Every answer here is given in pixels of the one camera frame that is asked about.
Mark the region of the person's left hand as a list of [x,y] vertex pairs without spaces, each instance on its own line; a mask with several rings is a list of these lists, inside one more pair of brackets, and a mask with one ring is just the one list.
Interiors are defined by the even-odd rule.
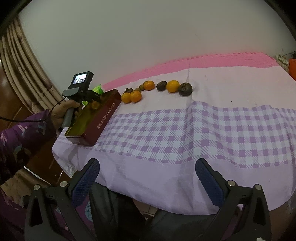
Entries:
[[53,108],[50,120],[55,130],[58,130],[62,126],[66,111],[70,108],[80,108],[80,104],[74,100],[67,100]]

